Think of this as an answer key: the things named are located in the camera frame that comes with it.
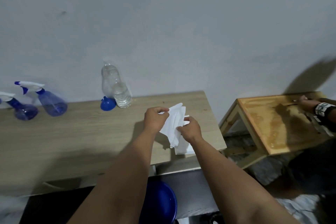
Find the person's left hand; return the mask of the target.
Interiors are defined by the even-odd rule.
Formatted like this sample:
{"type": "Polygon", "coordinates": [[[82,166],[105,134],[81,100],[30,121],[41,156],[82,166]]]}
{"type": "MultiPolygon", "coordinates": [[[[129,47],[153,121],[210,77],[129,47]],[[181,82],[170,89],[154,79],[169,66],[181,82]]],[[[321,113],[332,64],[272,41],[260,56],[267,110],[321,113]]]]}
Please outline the person's left hand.
{"type": "Polygon", "coordinates": [[[144,131],[157,134],[163,126],[155,123],[155,107],[148,108],[144,117],[144,131]]]}

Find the person's right hand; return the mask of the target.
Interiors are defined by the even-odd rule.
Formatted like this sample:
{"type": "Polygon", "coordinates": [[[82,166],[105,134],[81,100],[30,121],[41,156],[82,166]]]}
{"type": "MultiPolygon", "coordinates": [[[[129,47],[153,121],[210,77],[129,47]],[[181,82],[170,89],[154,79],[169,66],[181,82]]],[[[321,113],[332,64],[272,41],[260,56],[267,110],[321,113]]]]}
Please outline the person's right hand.
{"type": "Polygon", "coordinates": [[[184,140],[192,146],[204,141],[199,123],[191,116],[184,117],[184,121],[188,121],[188,124],[176,128],[184,140]]]}

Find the white paper towel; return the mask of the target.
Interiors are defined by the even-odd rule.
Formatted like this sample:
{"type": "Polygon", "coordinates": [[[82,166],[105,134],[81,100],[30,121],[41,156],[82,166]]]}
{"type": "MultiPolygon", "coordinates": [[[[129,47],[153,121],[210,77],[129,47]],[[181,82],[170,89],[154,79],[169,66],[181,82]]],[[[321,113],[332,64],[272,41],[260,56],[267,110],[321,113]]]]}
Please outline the white paper towel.
{"type": "Polygon", "coordinates": [[[190,143],[184,140],[176,127],[182,126],[184,117],[186,117],[186,107],[183,103],[178,103],[169,109],[169,117],[166,120],[160,133],[167,136],[170,148],[175,150],[176,155],[195,154],[190,143]]]}

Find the person's right forearm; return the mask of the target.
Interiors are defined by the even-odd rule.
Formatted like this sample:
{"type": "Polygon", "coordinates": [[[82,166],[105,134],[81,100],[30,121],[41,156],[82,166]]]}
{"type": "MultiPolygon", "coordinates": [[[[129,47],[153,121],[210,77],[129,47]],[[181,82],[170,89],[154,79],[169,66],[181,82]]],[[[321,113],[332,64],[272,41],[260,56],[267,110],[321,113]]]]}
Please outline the person's right forearm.
{"type": "Polygon", "coordinates": [[[300,224],[255,179],[200,136],[187,138],[226,224],[300,224]]]}

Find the person's left forearm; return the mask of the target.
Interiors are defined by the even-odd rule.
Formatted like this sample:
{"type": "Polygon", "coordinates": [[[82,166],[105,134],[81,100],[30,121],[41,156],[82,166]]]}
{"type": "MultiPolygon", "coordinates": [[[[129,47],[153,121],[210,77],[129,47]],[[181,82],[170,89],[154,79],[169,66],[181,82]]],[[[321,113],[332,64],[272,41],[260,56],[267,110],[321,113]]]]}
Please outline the person's left forearm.
{"type": "Polygon", "coordinates": [[[144,128],[113,161],[67,224],[138,224],[159,130],[144,128]]]}

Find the clear plastic water bottle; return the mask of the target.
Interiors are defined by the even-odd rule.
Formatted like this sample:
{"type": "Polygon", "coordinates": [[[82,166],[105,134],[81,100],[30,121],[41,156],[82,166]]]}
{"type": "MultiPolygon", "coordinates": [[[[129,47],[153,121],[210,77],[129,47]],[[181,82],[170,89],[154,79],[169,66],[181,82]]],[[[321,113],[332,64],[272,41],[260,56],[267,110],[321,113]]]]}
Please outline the clear plastic water bottle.
{"type": "Polygon", "coordinates": [[[132,104],[131,93],[122,80],[118,68],[110,59],[104,59],[101,69],[102,91],[106,97],[113,98],[119,108],[128,108],[132,104]]]}

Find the blue plastic funnel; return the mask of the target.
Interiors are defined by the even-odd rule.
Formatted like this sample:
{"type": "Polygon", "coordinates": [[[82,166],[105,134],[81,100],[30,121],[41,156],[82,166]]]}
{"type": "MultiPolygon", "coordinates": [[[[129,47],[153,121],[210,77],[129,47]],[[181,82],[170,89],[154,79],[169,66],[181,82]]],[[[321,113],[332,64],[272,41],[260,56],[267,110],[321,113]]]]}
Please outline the blue plastic funnel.
{"type": "Polygon", "coordinates": [[[107,96],[104,96],[103,99],[101,99],[100,109],[102,111],[111,111],[117,106],[117,103],[114,98],[109,98],[107,96]]]}

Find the blue round plastic stool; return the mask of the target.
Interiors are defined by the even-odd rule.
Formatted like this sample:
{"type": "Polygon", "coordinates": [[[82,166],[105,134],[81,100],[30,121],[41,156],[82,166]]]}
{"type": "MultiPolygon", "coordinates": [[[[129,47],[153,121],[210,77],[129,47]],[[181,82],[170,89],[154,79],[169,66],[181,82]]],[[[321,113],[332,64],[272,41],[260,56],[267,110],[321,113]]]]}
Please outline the blue round plastic stool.
{"type": "Polygon", "coordinates": [[[161,180],[148,180],[139,224],[174,224],[177,199],[172,188],[161,180]]]}

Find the small wooden side table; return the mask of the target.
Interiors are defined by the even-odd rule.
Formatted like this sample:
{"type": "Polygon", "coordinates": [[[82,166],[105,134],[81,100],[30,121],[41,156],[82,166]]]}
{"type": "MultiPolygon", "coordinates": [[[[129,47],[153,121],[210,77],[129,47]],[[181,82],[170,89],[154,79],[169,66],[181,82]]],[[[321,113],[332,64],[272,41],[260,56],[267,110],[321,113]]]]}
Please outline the small wooden side table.
{"type": "Polygon", "coordinates": [[[221,153],[226,157],[248,153],[237,162],[245,169],[265,157],[305,150],[336,137],[317,118],[298,108],[296,100],[301,95],[325,98],[322,92],[305,92],[236,99],[224,116],[221,133],[224,136],[241,119],[255,146],[227,148],[221,153]]]}

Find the blue spray bottle white trigger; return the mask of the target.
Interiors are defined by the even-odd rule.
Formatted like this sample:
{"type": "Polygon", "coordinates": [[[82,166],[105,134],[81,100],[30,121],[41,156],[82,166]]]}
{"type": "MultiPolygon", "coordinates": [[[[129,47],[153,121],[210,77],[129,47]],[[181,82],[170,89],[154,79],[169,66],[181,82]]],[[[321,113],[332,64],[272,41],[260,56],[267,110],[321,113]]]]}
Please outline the blue spray bottle white trigger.
{"type": "Polygon", "coordinates": [[[0,103],[6,102],[14,109],[14,115],[18,120],[28,121],[35,118],[39,110],[32,104],[23,104],[15,98],[15,94],[0,92],[0,103]]]}
{"type": "Polygon", "coordinates": [[[15,81],[14,84],[23,89],[23,95],[35,92],[42,107],[50,116],[61,116],[68,110],[68,104],[54,93],[45,90],[44,84],[27,81],[15,81]]]}

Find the black white wrist band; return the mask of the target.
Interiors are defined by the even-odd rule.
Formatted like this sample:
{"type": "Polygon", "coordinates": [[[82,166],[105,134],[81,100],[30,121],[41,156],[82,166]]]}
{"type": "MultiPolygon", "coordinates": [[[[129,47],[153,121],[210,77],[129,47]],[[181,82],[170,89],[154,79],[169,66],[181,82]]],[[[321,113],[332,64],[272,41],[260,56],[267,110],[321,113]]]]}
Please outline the black white wrist band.
{"type": "Polygon", "coordinates": [[[328,115],[336,109],[335,105],[330,103],[321,102],[313,108],[313,113],[316,116],[327,118],[328,115]]]}

